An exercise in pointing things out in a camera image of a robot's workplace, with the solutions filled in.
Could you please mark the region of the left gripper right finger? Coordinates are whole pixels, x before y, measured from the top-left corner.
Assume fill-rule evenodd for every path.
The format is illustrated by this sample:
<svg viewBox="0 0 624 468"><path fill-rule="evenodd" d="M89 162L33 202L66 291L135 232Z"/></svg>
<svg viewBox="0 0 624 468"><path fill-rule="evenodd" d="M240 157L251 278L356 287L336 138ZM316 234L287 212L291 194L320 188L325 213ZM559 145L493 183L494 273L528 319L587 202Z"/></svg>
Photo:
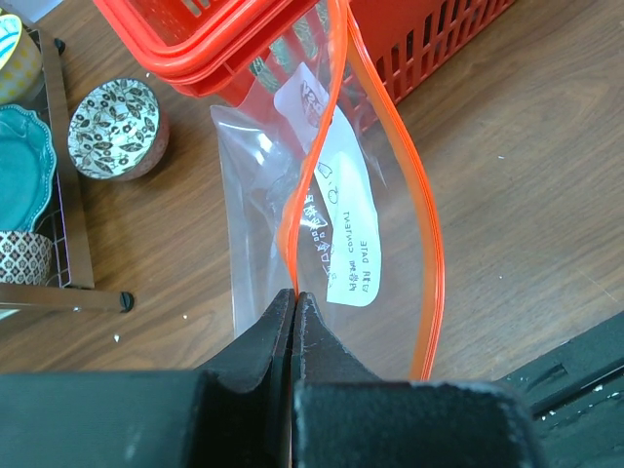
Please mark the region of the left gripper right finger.
<svg viewBox="0 0 624 468"><path fill-rule="evenodd" d="M329 330L313 294L294 312L295 467L544 467L526 406L482 381L388 381Z"/></svg>

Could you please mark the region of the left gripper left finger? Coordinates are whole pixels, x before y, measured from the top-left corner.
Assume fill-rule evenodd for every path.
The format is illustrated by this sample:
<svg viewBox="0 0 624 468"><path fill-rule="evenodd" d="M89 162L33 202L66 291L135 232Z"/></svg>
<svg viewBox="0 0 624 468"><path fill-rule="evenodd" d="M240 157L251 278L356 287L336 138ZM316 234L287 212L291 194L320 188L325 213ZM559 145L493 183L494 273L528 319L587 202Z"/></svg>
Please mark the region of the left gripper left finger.
<svg viewBox="0 0 624 468"><path fill-rule="evenodd" d="M5 467L287 467L296 298L191 370L1 378Z"/></svg>

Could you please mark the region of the clear zip top bag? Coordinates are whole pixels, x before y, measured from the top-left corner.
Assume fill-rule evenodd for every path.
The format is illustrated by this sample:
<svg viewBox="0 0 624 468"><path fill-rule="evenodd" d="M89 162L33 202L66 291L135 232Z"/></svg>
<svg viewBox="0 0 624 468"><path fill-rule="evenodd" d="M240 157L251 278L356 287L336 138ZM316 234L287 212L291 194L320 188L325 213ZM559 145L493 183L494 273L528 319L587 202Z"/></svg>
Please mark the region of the clear zip top bag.
<svg viewBox="0 0 624 468"><path fill-rule="evenodd" d="M353 35L333 1L315 66L279 86L268 69L238 105L211 109L230 248L233 330L246 332L281 289L314 295L324 323L385 379L431 375L445 303L441 224L397 111L368 128L338 100Z"/></svg>

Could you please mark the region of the red plastic shopping basket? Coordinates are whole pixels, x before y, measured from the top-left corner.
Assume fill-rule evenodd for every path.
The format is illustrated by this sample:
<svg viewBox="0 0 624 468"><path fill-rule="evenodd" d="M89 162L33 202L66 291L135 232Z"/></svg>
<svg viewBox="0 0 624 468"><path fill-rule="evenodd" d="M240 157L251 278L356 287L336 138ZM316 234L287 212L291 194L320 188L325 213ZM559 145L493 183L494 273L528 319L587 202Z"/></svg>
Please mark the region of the red plastic shopping basket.
<svg viewBox="0 0 624 468"><path fill-rule="evenodd" d="M98 1L135 59L177 92L240 104L263 67L279 86L305 62L315 66L333 1ZM348 57L370 64L345 71L338 103L374 122L399 121L394 104L507 11L508 1L346 1L339 19L353 35Z"/></svg>

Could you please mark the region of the metal dish rack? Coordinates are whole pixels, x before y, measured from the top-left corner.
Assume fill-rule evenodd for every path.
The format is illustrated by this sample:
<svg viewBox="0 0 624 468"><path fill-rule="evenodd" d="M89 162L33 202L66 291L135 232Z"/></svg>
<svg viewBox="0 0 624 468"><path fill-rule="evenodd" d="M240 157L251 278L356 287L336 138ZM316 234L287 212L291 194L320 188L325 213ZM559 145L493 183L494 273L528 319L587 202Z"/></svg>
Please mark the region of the metal dish rack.
<svg viewBox="0 0 624 468"><path fill-rule="evenodd" d="M23 20L22 24L41 52L43 68L34 92L9 104L35 111L52 133L58 157L53 195L33 232L52 240L53 253L45 286L1 283L1 315L62 310L129 312L135 304L131 293L95 288L78 174L66 142L69 116L60 63L64 44L33 24Z"/></svg>

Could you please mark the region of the patterned bowl in rack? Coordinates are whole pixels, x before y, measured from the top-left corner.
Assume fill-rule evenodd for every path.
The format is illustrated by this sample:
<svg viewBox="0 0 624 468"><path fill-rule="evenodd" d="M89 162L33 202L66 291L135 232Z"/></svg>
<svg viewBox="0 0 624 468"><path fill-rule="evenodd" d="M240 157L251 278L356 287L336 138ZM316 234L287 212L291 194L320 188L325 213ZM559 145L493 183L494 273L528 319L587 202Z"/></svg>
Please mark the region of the patterned bowl in rack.
<svg viewBox="0 0 624 468"><path fill-rule="evenodd" d="M1 283L45 286L51 272L53 242L25 231L1 231Z"/></svg>

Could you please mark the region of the black white patterned bowl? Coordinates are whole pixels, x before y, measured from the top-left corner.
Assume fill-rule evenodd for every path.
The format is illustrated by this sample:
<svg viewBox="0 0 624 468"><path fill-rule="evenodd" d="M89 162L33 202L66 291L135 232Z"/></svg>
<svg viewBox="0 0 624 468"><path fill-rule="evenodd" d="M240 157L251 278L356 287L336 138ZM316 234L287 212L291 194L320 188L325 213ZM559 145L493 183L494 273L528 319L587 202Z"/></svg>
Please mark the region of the black white patterned bowl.
<svg viewBox="0 0 624 468"><path fill-rule="evenodd" d="M74 167L98 180L132 180L160 162L170 138L167 114L146 83L107 81L91 90L70 119L67 147Z"/></svg>

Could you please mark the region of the teal scalloped plate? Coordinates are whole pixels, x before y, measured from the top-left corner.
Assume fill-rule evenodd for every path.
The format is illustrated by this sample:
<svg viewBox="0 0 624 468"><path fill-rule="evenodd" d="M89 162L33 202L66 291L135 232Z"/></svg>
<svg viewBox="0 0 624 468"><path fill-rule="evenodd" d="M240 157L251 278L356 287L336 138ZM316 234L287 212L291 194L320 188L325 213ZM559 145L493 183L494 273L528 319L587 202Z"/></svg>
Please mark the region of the teal scalloped plate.
<svg viewBox="0 0 624 468"><path fill-rule="evenodd" d="M1 107L1 228L33 232L53 195L57 169L50 127L33 110Z"/></svg>

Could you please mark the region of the yellow rimmed teal bowl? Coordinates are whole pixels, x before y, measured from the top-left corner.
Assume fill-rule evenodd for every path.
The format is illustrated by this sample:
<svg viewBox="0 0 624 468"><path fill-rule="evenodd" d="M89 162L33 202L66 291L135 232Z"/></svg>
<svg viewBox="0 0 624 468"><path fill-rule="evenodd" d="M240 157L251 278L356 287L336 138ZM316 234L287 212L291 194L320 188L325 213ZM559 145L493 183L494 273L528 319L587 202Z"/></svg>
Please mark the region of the yellow rimmed teal bowl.
<svg viewBox="0 0 624 468"><path fill-rule="evenodd" d="M26 99L38 87L43 61L21 19L1 16L1 104Z"/></svg>

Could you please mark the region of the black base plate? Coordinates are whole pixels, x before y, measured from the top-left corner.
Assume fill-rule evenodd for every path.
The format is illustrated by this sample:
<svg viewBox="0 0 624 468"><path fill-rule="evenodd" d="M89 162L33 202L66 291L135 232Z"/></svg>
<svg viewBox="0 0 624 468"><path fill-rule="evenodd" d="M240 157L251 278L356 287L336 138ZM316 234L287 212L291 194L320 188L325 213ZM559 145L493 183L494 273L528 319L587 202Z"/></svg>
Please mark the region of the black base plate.
<svg viewBox="0 0 624 468"><path fill-rule="evenodd" d="M623 465L623 314L510 372L550 467Z"/></svg>

